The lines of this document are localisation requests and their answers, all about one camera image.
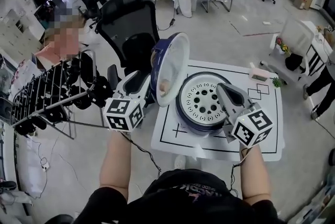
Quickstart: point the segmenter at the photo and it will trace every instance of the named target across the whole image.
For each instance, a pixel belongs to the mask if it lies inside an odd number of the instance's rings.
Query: chair headrest
[[[108,0],[102,6],[102,22],[113,22],[115,19],[138,10],[144,6],[141,0]]]

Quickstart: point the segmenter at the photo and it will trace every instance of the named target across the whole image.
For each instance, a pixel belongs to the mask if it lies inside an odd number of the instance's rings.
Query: black t-shirt
[[[168,171],[143,197],[127,204],[115,189],[97,189],[74,222],[280,224],[269,200],[253,206],[231,195],[218,177],[200,170]]]

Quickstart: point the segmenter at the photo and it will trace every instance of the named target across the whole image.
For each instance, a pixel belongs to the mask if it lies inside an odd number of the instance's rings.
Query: white desk
[[[302,21],[313,33],[317,33],[316,26],[312,21]],[[315,54],[309,61],[309,74],[313,75],[317,71],[319,71],[323,65],[328,61],[328,56],[332,53],[332,48],[326,41],[323,35],[320,35],[320,38],[322,39],[322,42],[319,42],[313,38],[312,44],[310,45],[307,53],[310,49],[313,49]],[[313,70],[316,68],[317,64],[319,62],[322,62],[322,64],[313,72]]]
[[[210,71],[218,73],[232,84],[245,90],[249,96],[266,108],[274,121],[274,127],[267,139],[260,143],[265,161],[278,161],[282,156],[283,108],[280,88],[249,79],[249,69],[224,64],[190,60],[188,76],[197,72]],[[178,122],[175,102],[160,108],[151,140],[151,147],[156,150],[199,158],[239,161],[239,142],[227,142],[223,133],[211,136],[198,136],[183,128]]]

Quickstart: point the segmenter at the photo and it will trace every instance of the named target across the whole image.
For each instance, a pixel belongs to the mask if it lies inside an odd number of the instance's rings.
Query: storage rack
[[[92,85],[85,91],[81,91],[81,63],[82,63],[82,54],[86,53],[86,52],[90,52],[92,55],[92,60],[93,60],[93,82]],[[79,68],[80,68],[80,72],[79,72],[79,77],[78,80],[76,82],[79,83],[79,93],[73,96],[70,96],[70,92],[68,90],[68,94],[69,97],[62,99],[62,85],[64,84],[64,82],[66,81],[66,73],[64,71],[64,64],[66,63],[71,63],[73,58],[78,58],[79,59]],[[61,72],[60,72],[60,77],[57,78],[56,77],[56,72],[55,70],[57,69],[57,67],[61,67]],[[49,78],[49,74],[53,74],[52,76],[52,86],[51,86],[51,94],[50,94],[50,98],[46,97],[47,95],[47,83],[44,86],[44,90],[43,90],[43,98],[42,100],[39,98],[40,97],[40,89],[41,88],[41,81],[43,80],[43,78],[46,78],[46,82],[48,81]],[[10,115],[10,125],[12,127],[15,127],[21,123],[23,123],[26,120],[31,119],[32,117],[38,117],[39,119],[41,119],[42,121],[44,121],[47,125],[51,126],[52,128],[54,128],[55,130],[57,130],[58,132],[62,133],[63,135],[69,137],[70,139],[74,139],[74,137],[71,134],[71,126],[70,124],[78,124],[78,125],[84,125],[84,126],[91,126],[91,127],[100,127],[100,128],[107,128],[104,125],[104,120],[103,120],[103,113],[102,113],[102,109],[99,108],[100,110],[100,117],[101,117],[101,122],[102,125],[93,125],[93,124],[87,124],[84,122],[78,122],[78,121],[72,121],[71,120],[71,113],[73,113],[70,109],[66,108],[68,110],[68,114],[65,111],[65,107],[67,105],[64,105],[68,102],[72,102],[78,98],[81,98],[85,95],[88,95],[88,93],[90,91],[92,91],[95,87],[96,84],[96,76],[97,71],[96,71],[96,61],[95,61],[95,53],[91,50],[85,50],[83,52],[80,52],[78,55],[72,57],[71,59],[68,59],[66,61],[61,61],[59,64],[53,66],[51,69],[43,72],[42,74],[40,74],[37,77],[33,77],[32,80],[30,82],[28,82],[15,96],[13,99],[13,106],[12,106],[12,111],[11,111],[11,115]],[[33,87],[35,84],[37,85],[37,94],[36,94],[36,98],[32,98],[32,93],[33,93]],[[58,87],[59,91],[58,93],[54,93],[54,86]],[[49,99],[50,100],[50,104],[46,104],[46,100]],[[38,109],[40,102],[42,103],[42,108]],[[66,115],[66,120],[61,120],[58,122],[50,122],[47,119],[45,119],[45,116],[43,115],[43,113],[45,113],[47,110],[49,109],[53,109],[55,107],[60,106],[60,108],[63,110],[64,115]],[[68,122],[69,123],[69,135],[66,134],[65,132],[63,132],[62,130],[58,129],[55,125],[57,123],[60,122]]]

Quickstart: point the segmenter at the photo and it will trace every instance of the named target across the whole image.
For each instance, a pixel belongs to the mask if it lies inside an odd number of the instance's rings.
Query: human arm
[[[128,200],[131,143],[119,132],[112,131],[100,171],[100,188],[110,187]]]
[[[270,181],[263,161],[261,149],[256,145],[248,150],[241,150],[241,189],[243,200],[250,205],[262,200],[271,200]]]

